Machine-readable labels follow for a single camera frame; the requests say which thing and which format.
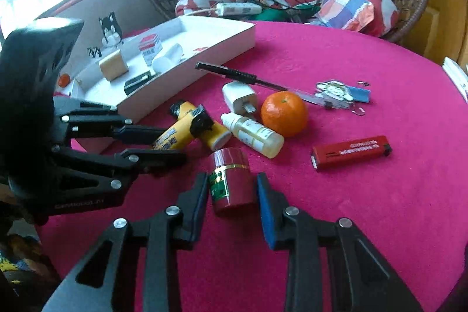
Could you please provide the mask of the orange tangerine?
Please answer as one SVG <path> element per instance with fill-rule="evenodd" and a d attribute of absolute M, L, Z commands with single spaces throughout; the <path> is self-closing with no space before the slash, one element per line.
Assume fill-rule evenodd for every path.
<path fill-rule="evenodd" d="M 285 138 L 300 134 L 308 124 L 305 102 L 295 93 L 280 91 L 269 95 L 262 104 L 263 125 Z"/>

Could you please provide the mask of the dark red cylindrical jar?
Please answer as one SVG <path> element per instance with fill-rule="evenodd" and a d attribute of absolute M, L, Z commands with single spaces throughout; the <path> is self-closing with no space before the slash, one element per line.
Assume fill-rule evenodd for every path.
<path fill-rule="evenodd" d="M 254 204 L 255 179 L 244 151 L 223 148 L 210 157 L 209 193 L 215 214 L 229 216 Z"/>

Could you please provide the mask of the green cloth item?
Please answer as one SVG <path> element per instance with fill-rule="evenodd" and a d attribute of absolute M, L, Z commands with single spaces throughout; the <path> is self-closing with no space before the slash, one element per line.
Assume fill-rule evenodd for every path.
<path fill-rule="evenodd" d="M 299 5 L 291 9 L 265 8 L 260 14 L 250 16 L 249 20 L 304 24 L 312 19 L 319 11 L 320 7 L 318 5 Z"/>

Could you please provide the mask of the white cylindrical bottle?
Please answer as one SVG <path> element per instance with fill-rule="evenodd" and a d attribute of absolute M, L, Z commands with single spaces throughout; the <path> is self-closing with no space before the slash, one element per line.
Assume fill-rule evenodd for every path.
<path fill-rule="evenodd" d="M 183 47 L 172 45 L 163 55 L 157 55 L 152 61 L 152 70 L 156 75 L 164 74 L 180 64 L 184 59 Z"/>

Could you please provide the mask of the small clear liquid bottle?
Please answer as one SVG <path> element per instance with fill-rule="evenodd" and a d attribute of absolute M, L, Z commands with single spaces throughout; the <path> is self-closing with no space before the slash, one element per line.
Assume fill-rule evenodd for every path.
<path fill-rule="evenodd" d="M 223 113 L 221 122 L 238 140 L 269 159 L 275 158 L 283 147 L 282 135 L 247 116 Z"/>

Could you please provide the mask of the yellow black lighter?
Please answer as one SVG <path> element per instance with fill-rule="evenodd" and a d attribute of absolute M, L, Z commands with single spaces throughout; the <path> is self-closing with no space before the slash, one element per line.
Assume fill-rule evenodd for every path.
<path fill-rule="evenodd" d="M 183 150 L 195 139 L 194 133 L 190 132 L 194 127 L 191 116 L 177 120 L 152 144 L 153 150 Z"/>

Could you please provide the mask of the red lighter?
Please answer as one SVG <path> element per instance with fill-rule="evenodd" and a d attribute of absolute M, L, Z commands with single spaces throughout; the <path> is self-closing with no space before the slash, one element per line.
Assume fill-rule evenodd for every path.
<path fill-rule="evenodd" d="M 392 152 L 384 135 L 314 146 L 311 162 L 317 171 L 347 166 L 360 161 L 388 157 Z"/>

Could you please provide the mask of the blue binder clip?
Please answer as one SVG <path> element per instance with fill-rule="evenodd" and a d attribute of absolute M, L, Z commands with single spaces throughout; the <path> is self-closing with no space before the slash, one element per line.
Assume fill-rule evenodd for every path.
<path fill-rule="evenodd" d="M 351 112 L 357 116 L 364 116 L 366 111 L 362 107 L 363 104 L 370 103 L 370 83 L 357 81 L 356 86 L 347 86 L 347 90 L 353 98 Z"/>

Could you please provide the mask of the magenta felt table cloth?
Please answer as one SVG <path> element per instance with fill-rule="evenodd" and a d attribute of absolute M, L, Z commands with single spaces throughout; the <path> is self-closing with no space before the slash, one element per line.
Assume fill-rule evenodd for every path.
<path fill-rule="evenodd" d="M 227 66 L 312 93 L 335 79 L 370 84 L 364 116 L 311 105 L 309 125 L 286 139 L 273 160 L 237 139 L 252 171 L 311 216 L 348 217 L 418 298 L 436 311 L 464 267 L 467 243 L 467 103 L 443 69 L 411 51 L 356 32 L 257 22 L 255 48 Z M 330 171 L 313 169 L 315 145 L 385 135 L 388 158 Z M 152 217 L 208 170 L 209 150 L 188 147 L 190 161 L 155 179 L 141 176 L 118 208 L 56 216 L 37 227 L 58 273 L 68 274 L 115 218 Z M 178 252 L 183 311 L 283 311 L 288 255 L 269 250 L 258 209 L 218 218 L 207 206 L 201 240 Z"/>

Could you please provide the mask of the black rectangular small box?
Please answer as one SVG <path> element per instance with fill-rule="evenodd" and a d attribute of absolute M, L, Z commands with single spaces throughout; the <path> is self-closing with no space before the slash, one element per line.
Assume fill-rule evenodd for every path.
<path fill-rule="evenodd" d="M 138 74 L 136 77 L 128 79 L 128 81 L 126 81 L 124 84 L 125 95 L 129 96 L 130 94 L 138 90 L 140 87 L 150 82 L 154 77 L 156 77 L 155 74 L 153 74 L 150 71 L 146 71 L 142 74 Z"/>

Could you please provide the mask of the white charger plug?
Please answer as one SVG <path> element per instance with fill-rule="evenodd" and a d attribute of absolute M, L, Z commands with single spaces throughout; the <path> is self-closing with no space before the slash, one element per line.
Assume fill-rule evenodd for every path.
<path fill-rule="evenodd" d="M 257 93 L 242 82 L 229 82 L 223 85 L 224 102 L 229 110 L 235 114 L 247 116 L 257 112 Z"/>

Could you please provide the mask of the white red item table edge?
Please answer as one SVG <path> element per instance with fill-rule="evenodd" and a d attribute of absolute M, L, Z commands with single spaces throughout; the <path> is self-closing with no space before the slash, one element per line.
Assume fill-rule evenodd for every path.
<path fill-rule="evenodd" d="M 445 57 L 442 65 L 443 71 L 453 82 L 462 98 L 468 103 L 468 78 L 467 74 L 451 58 Z"/>

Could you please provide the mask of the black gel pen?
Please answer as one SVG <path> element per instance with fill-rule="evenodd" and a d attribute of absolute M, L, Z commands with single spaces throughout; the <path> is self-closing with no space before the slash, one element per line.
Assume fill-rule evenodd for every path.
<path fill-rule="evenodd" d="M 304 93 L 299 90 L 292 90 L 291 88 L 286 88 L 285 86 L 278 85 L 272 82 L 267 82 L 262 79 L 259 79 L 255 74 L 249 74 L 239 70 L 234 70 L 228 68 L 227 66 L 219 66 L 210 63 L 197 62 L 195 68 L 197 70 L 203 70 L 212 74 L 220 75 L 222 77 L 238 81 L 247 85 L 258 85 L 276 91 L 289 91 L 291 93 L 295 93 L 303 101 L 308 102 L 310 104 L 320 105 L 328 109 L 332 107 L 332 104 L 329 101 L 325 101 L 320 97 Z"/>

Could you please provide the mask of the red white card box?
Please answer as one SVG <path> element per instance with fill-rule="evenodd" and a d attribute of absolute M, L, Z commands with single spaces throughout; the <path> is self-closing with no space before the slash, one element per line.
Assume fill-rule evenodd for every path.
<path fill-rule="evenodd" d="M 138 47 L 147 66 L 152 65 L 153 59 L 156 58 L 156 55 L 163 49 L 161 40 L 156 33 L 143 36 L 139 41 Z"/>

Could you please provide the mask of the brown tape roll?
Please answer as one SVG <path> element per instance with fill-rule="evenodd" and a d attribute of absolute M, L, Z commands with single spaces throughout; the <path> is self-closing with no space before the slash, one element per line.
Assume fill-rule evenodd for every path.
<path fill-rule="evenodd" d="M 108 82 L 111 82 L 128 72 L 128 66 L 125 60 L 123 60 L 120 50 L 116 50 L 107 55 L 99 62 L 98 66 L 104 79 Z"/>

